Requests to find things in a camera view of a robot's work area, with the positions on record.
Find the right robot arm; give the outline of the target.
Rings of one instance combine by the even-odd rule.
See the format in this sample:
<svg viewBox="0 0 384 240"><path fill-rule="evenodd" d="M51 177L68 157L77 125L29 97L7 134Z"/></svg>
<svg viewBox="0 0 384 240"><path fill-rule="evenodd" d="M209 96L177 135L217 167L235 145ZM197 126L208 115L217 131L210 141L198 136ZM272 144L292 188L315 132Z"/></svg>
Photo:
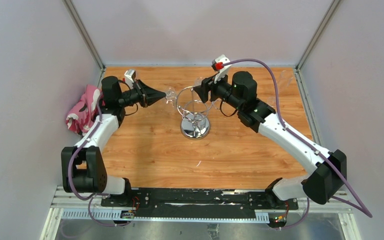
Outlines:
<svg viewBox="0 0 384 240"><path fill-rule="evenodd" d="M347 177L347 157L337 149L330 151L279 119L279 114L257 95L258 84L247 71L216 79L205 78L193 90L203 103L222 100L235 108L241 123L265 136L294 157L307 172L295 178L278 178L266 190L266 204L278 209L286 200L307 197L324 205L343 186Z"/></svg>

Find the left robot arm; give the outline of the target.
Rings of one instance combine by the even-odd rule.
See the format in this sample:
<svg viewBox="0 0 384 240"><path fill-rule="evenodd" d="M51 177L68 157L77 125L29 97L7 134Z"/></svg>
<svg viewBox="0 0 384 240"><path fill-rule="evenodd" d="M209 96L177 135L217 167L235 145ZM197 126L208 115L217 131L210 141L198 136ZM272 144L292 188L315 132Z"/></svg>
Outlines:
<svg viewBox="0 0 384 240"><path fill-rule="evenodd" d="M61 151L65 192L73 193L82 201L97 195L114 196L120 206L129 206L133 201L130 181L107 173L102 152L127 116L126 107L147 108L166 96L140 79L128 84L116 76L103 78L92 129L76 145Z"/></svg>

